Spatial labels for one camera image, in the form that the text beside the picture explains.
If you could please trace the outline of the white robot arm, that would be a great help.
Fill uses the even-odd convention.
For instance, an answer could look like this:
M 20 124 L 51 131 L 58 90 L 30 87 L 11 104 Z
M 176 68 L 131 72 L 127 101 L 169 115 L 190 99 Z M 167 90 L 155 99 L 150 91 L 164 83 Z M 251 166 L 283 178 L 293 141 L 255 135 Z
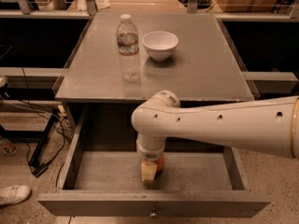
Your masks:
M 236 147 L 284 158 L 299 158 L 299 98 L 296 96 L 182 108 L 171 91 L 160 91 L 138 106 L 137 131 L 143 185 L 161 170 L 168 137 Z

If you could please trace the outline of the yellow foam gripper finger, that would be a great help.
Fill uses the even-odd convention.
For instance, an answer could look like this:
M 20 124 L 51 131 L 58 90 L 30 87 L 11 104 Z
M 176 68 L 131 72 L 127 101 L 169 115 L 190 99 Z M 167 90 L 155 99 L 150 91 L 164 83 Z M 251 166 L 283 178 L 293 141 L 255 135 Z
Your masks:
M 143 161 L 141 163 L 141 178 L 144 186 L 149 186 L 153 183 L 157 167 L 158 165 L 152 161 Z

